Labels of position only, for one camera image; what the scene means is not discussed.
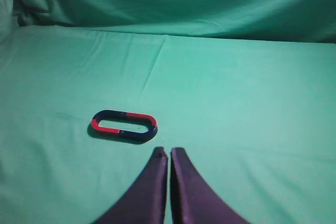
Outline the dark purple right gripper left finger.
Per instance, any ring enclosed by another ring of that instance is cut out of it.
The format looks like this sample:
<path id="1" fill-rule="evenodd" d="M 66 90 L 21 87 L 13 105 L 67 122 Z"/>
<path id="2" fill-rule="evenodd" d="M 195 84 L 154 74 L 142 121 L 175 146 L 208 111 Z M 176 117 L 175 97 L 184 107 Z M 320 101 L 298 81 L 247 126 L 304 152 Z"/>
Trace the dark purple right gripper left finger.
<path id="1" fill-rule="evenodd" d="M 163 223 L 167 191 L 167 155 L 154 148 L 142 172 L 94 223 Z"/>

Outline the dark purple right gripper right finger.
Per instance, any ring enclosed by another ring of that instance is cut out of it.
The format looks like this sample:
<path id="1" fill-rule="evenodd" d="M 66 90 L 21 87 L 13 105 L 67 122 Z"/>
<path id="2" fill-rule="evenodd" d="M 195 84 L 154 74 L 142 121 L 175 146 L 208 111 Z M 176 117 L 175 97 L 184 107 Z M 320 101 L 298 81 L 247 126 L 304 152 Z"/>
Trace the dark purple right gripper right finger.
<path id="1" fill-rule="evenodd" d="M 182 147 L 171 150 L 173 223 L 248 223 L 207 184 Z"/>

